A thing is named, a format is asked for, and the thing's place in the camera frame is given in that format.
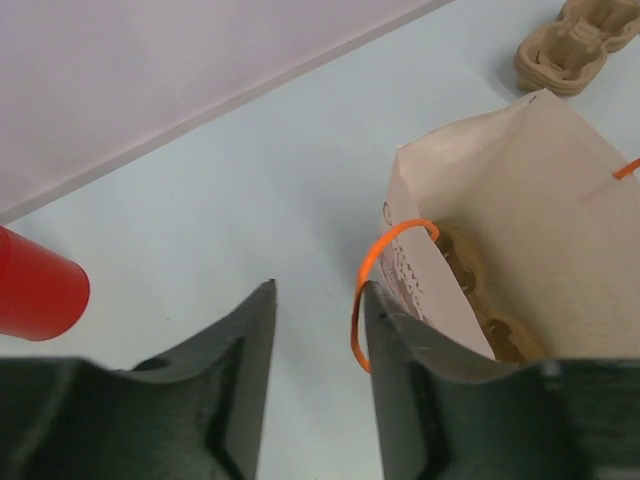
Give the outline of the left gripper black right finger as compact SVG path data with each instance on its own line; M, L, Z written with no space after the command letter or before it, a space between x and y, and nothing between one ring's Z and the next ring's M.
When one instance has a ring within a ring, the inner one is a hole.
M406 313L377 282L364 318L388 479L635 479L635 360L498 363Z

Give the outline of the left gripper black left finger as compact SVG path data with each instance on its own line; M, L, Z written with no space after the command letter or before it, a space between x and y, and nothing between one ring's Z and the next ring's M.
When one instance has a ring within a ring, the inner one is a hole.
M131 370L72 357L1 362L5 479L252 479L276 284Z

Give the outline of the white paper takeout bag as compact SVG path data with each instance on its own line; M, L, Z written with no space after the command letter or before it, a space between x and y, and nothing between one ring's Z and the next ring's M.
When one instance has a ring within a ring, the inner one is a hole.
M497 309L546 358L639 355L639 165L546 90L398 148L378 240L359 268L400 306L496 360L436 246L444 221L469 236Z

